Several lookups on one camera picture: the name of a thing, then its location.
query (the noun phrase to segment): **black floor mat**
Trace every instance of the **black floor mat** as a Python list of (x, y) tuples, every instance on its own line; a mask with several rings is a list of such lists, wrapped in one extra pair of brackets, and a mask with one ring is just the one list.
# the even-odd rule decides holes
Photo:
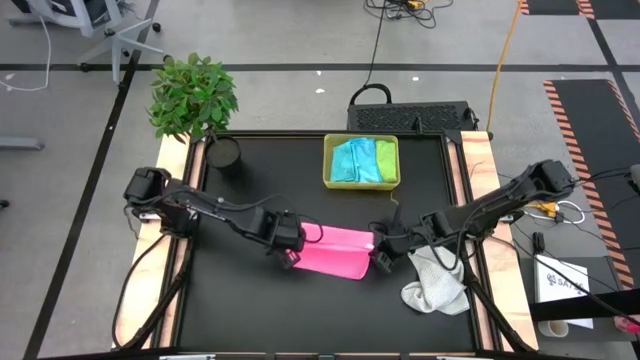
[(583, 15), (588, 18), (640, 19), (637, 0), (525, 0), (525, 15)]
[[(546, 81), (545, 89), (581, 179), (611, 169), (622, 172), (640, 163), (640, 132), (612, 82)], [(632, 264), (624, 250), (640, 246), (640, 197), (628, 181), (621, 176), (603, 177), (582, 186), (618, 278), (627, 288), (640, 282), (640, 272), (631, 274), (629, 269), (640, 264)]]
[(638, 0), (589, 0), (598, 20), (640, 19)]
[(578, 15), (575, 0), (525, 0), (520, 8), (525, 15)]

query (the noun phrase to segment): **white cup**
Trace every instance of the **white cup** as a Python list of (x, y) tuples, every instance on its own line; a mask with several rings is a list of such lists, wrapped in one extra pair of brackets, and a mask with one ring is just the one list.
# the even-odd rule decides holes
[(549, 337), (565, 337), (569, 334), (569, 324), (564, 320), (540, 321), (538, 329)]

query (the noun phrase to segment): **potted plant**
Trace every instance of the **potted plant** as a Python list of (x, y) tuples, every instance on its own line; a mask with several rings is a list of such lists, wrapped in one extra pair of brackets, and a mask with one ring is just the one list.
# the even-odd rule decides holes
[(183, 135), (191, 141), (206, 137), (209, 165), (225, 170), (239, 164), (238, 142), (218, 136), (227, 130), (231, 111), (238, 111), (233, 78), (222, 64), (212, 64), (211, 57), (201, 59), (192, 53), (186, 63), (165, 56), (164, 68), (153, 71), (158, 79), (151, 84), (154, 103), (147, 113), (158, 128), (156, 137), (173, 136), (183, 144)]

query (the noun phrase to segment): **white cable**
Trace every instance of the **white cable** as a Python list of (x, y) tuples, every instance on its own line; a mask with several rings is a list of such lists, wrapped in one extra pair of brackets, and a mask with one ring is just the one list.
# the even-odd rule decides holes
[[(578, 221), (563, 220), (563, 221), (562, 221), (563, 223), (565, 223), (565, 224), (578, 225), (578, 224), (582, 224), (582, 223), (585, 221), (586, 216), (584, 215), (584, 211), (582, 211), (582, 209), (580, 209), (580, 207), (579, 207), (578, 205), (576, 205), (575, 203), (572, 203), (571, 201), (568, 201), (568, 200), (561, 200), (561, 201), (558, 201), (556, 204), (557, 204), (557, 205), (556, 205), (556, 211), (557, 211), (557, 210), (560, 210), (560, 204), (567, 204), (567, 205), (569, 205), (570, 207), (572, 207), (572, 208), (574, 208), (574, 209), (578, 210), (578, 212), (579, 212), (579, 213), (580, 213), (580, 215), (581, 215), (581, 218), (580, 218), (580, 220), (578, 220)], [(551, 218), (551, 217), (548, 217), (548, 216), (542, 216), (542, 215), (532, 214), (532, 213), (528, 212), (527, 210), (524, 210), (524, 213), (525, 213), (525, 214), (527, 214), (527, 215), (529, 215), (529, 216), (531, 216), (532, 218), (542, 219), (542, 220), (551, 220), (551, 221), (555, 221), (555, 219), (554, 219), (554, 218)]]
[(49, 37), (49, 31), (47, 30), (47, 25), (44, 23), (44, 19), (42, 18), (42, 16), (38, 16), (38, 17), (40, 18), (40, 22), (42, 23), (44, 34), (47, 36), (47, 44), (49, 45), (49, 54), (47, 55), (47, 70), (45, 73), (44, 85), (37, 88), (33, 88), (33, 89), (24, 89), (24, 88), (19, 88), (13, 85), (9, 85), (5, 82), (2, 82), (2, 80), (0, 80), (0, 85), (6, 86), (8, 91), (11, 91), (11, 90), (38, 91), (38, 90), (46, 89), (47, 87), (49, 87), (49, 68), (51, 67), (51, 38)]

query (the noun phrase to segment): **blue cloth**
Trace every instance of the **blue cloth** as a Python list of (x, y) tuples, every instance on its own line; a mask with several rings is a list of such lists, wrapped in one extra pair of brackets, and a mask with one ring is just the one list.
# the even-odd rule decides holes
[(348, 141), (333, 148), (331, 182), (357, 182), (356, 166)]
[(382, 176), (378, 170), (376, 158), (376, 142), (373, 139), (351, 139), (351, 151), (356, 162), (358, 182), (381, 183)]
[(351, 139), (333, 148), (331, 182), (381, 183), (373, 139)]

